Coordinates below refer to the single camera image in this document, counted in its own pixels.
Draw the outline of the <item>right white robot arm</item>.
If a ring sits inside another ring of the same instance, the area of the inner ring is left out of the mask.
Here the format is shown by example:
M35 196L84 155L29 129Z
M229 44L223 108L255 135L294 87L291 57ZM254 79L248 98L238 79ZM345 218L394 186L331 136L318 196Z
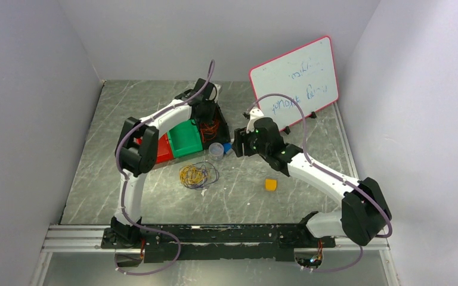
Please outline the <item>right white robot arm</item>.
M235 129L232 149L237 157L259 155L273 170L306 182L339 205L338 211L309 214L300 222L298 240L306 247L331 236L347 237L366 246L381 236L392 219L376 180L359 180L319 163L302 148L284 142L277 124L269 117Z

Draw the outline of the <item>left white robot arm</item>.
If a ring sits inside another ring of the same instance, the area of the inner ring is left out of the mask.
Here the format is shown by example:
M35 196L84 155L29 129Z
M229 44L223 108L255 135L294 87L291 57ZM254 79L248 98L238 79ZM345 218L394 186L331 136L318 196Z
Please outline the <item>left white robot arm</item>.
M147 174L156 164L159 138L191 119L211 117L220 86L199 79L193 89L177 95L166 107L140 119L125 120L115 150L120 173L120 194L110 228L125 247L139 244L141 197Z

